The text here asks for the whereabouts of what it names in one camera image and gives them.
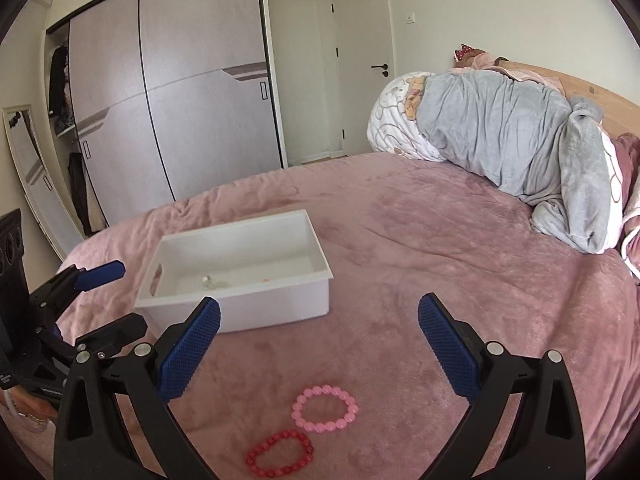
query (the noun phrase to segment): storage box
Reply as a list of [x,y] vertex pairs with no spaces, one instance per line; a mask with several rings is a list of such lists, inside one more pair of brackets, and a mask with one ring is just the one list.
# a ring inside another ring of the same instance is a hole
[[156,249],[135,311],[155,336],[202,298],[220,304],[220,332],[329,312],[333,277],[305,210],[168,235]]

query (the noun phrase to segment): black cabinet handle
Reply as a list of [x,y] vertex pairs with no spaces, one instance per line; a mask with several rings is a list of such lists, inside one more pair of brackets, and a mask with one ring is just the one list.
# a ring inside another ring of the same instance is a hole
[[82,149],[84,150],[84,158],[89,160],[91,158],[91,151],[89,150],[89,143],[87,141],[82,143]]

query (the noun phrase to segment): wooden headboard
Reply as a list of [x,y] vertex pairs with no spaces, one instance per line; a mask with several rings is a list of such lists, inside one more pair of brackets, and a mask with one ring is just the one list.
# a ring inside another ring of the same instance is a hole
[[525,65],[513,61],[501,61],[500,66],[507,70],[510,68],[523,68],[546,77],[557,77],[564,86],[567,98],[574,95],[583,95],[603,108],[605,113],[602,126],[609,134],[609,137],[615,139],[625,132],[631,132],[636,137],[640,137],[640,106],[633,104],[628,99],[583,79],[555,72],[548,68]]

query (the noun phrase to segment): baseboard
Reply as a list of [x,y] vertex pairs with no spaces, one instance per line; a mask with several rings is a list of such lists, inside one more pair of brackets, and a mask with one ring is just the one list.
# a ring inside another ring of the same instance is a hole
[[302,164],[307,164],[308,162],[313,162],[315,160],[321,160],[322,158],[340,158],[341,156],[344,156],[343,150],[340,150],[339,152],[316,153],[315,155],[301,156],[300,158],[290,158],[289,165],[302,166]]

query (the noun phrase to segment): metal screw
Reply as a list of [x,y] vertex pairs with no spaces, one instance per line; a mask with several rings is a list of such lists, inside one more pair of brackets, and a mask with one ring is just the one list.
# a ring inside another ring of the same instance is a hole
[[83,364],[89,360],[89,357],[91,357],[91,354],[84,350],[76,356],[76,361],[78,361],[80,364]]
[[133,353],[138,357],[144,357],[151,352],[151,345],[149,343],[140,343],[133,349]]
[[489,343],[486,346],[486,349],[491,355],[502,355],[504,353],[504,346],[502,346],[500,343],[496,343],[495,341]]
[[562,361],[562,354],[558,350],[549,350],[546,355],[551,361],[555,363],[559,363],[560,361]]

